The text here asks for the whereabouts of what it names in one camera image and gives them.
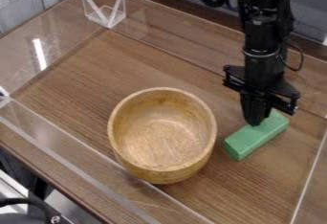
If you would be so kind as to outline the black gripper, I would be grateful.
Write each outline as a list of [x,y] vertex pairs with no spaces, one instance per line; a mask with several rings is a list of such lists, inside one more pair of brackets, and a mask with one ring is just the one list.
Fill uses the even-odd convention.
[[273,108],[289,115],[297,113],[301,92],[285,77],[274,80],[268,87],[261,87],[246,80],[243,66],[225,65],[223,71],[223,85],[241,93],[242,110],[249,124],[262,124],[270,117]]

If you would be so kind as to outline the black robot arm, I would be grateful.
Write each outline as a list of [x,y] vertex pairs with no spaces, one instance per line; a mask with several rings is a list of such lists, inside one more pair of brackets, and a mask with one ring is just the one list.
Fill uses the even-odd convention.
[[[211,7],[229,6],[230,0],[201,0]],[[298,72],[288,63],[289,37],[294,31],[292,0],[237,0],[246,36],[242,66],[223,67],[223,85],[241,94],[243,116],[258,126],[278,109],[293,115],[301,92],[286,81],[285,71]]]

